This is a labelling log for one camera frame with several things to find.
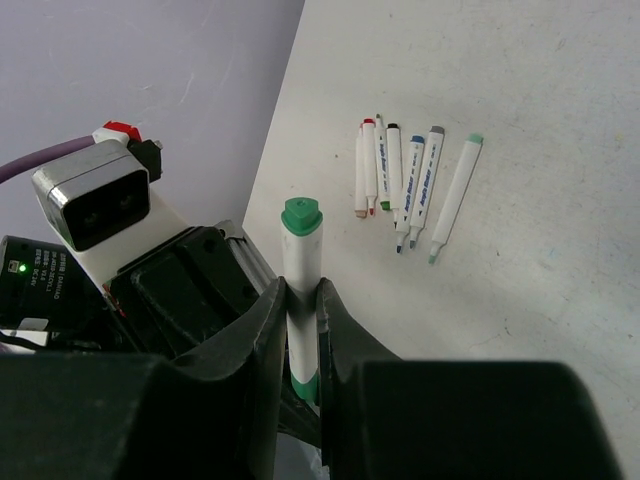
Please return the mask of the orange capped marker pen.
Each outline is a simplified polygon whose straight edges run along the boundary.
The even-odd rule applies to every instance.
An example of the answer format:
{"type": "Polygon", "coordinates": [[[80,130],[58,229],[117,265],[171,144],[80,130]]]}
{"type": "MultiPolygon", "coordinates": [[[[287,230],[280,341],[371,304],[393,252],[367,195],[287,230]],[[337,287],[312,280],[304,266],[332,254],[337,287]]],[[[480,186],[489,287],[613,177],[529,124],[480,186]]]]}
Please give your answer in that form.
{"type": "Polygon", "coordinates": [[[363,133],[358,130],[355,144],[355,193],[354,212],[357,218],[365,219],[368,215],[368,204],[365,191],[364,157],[362,150],[363,133]]]}

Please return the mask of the teal capped marker pen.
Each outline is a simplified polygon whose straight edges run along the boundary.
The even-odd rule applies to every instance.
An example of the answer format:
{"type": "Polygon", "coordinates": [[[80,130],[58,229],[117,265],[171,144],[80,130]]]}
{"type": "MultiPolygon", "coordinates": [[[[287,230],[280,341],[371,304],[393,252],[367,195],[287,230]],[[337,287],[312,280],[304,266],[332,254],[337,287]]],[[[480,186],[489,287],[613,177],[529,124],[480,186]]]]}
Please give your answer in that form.
{"type": "Polygon", "coordinates": [[[428,259],[429,265],[435,264],[440,250],[449,240],[483,142],[484,137],[477,133],[470,134],[464,142],[454,176],[433,232],[428,259]]]}

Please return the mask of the red capped marker pen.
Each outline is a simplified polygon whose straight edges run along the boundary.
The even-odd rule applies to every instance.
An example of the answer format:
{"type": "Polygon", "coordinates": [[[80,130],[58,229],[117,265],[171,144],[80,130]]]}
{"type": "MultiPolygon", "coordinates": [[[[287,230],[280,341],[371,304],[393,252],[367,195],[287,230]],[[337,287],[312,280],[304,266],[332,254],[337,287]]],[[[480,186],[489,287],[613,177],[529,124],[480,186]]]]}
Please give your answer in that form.
{"type": "Polygon", "coordinates": [[[364,156],[365,196],[368,213],[375,215],[377,199],[377,166],[375,154],[375,122],[365,118],[362,122],[362,148],[364,156]]]}

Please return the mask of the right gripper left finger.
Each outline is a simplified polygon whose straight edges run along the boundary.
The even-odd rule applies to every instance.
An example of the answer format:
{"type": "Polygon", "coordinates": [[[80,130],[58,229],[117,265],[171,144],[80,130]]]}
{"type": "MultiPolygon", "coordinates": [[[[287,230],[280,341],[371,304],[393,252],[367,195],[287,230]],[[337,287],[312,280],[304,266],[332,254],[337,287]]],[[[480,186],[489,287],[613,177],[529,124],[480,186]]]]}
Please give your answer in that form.
{"type": "Polygon", "coordinates": [[[277,279],[174,361],[144,354],[5,354],[5,479],[269,479],[285,343],[277,279]]]}

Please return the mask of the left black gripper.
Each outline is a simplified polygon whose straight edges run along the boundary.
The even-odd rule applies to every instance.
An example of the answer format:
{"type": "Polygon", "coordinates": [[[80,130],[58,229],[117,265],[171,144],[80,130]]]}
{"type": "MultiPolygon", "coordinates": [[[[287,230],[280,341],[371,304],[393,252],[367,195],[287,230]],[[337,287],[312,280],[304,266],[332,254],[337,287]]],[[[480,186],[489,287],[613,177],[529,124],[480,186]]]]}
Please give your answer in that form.
{"type": "Polygon", "coordinates": [[[105,352],[177,358],[245,314],[275,275],[230,220],[189,227],[105,285],[105,352]]]}

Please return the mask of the blue capped marker pen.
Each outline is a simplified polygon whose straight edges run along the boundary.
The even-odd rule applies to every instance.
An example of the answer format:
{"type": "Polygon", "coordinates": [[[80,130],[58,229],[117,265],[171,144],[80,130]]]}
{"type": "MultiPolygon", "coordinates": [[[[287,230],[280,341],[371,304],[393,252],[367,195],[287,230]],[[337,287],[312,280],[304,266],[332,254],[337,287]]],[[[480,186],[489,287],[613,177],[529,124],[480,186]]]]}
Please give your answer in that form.
{"type": "Polygon", "coordinates": [[[404,179],[399,218],[396,223],[397,254],[402,253],[405,239],[409,234],[410,218],[418,185],[425,143],[425,138],[421,135],[413,135],[409,143],[408,170],[404,179]]]}

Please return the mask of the green capped marker pen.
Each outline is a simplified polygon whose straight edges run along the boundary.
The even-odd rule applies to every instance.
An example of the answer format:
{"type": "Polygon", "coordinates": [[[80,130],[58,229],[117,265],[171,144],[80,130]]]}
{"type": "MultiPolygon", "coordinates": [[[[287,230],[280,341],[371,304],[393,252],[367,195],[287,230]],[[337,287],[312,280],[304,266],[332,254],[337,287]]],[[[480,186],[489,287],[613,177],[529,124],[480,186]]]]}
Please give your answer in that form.
{"type": "Polygon", "coordinates": [[[383,211],[389,211],[390,186],[386,128],[380,114],[375,116],[375,153],[377,164],[378,200],[383,211]]]}

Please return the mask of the black capped marker pen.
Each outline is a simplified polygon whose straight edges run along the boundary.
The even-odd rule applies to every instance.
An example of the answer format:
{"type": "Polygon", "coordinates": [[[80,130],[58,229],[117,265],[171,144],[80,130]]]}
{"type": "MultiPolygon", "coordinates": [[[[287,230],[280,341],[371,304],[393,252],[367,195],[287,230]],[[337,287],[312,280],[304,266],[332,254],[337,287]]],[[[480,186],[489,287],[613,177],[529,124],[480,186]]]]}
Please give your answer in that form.
{"type": "Polygon", "coordinates": [[[397,224],[403,183],[401,134],[399,125],[397,123],[389,123],[387,125],[386,134],[389,167],[390,207],[394,216],[394,224],[397,224]]]}

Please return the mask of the grey capped marker pen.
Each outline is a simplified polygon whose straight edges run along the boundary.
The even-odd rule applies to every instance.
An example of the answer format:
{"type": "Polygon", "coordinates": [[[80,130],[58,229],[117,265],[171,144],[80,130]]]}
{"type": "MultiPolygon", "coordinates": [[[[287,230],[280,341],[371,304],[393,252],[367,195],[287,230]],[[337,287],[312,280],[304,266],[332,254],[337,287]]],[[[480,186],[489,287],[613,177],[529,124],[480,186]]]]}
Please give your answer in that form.
{"type": "Polygon", "coordinates": [[[410,219],[409,248],[411,250],[415,248],[420,233],[426,225],[434,175],[440,159],[444,137],[445,129],[439,125],[432,126],[427,136],[418,189],[416,190],[410,219]]]}

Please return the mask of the green pen edge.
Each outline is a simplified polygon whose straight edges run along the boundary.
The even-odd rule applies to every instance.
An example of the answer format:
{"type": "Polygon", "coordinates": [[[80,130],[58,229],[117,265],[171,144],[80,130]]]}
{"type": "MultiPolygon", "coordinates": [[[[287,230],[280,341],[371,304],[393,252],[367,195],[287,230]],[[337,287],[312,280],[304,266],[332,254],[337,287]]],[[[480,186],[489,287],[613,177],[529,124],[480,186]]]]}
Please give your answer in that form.
{"type": "Polygon", "coordinates": [[[317,200],[294,197],[281,213],[283,277],[291,384],[303,401],[318,396],[317,287],[321,280],[323,214],[317,200]]]}

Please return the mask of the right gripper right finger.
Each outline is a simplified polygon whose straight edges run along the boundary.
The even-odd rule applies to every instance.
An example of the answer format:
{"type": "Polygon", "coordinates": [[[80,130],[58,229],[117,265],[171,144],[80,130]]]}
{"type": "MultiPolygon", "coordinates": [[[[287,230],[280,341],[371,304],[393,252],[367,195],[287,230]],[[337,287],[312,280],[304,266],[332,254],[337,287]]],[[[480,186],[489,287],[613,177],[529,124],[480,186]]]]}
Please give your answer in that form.
{"type": "Polygon", "coordinates": [[[566,365],[403,360],[322,280],[322,462],[334,479],[616,479],[591,396],[566,365]]]}

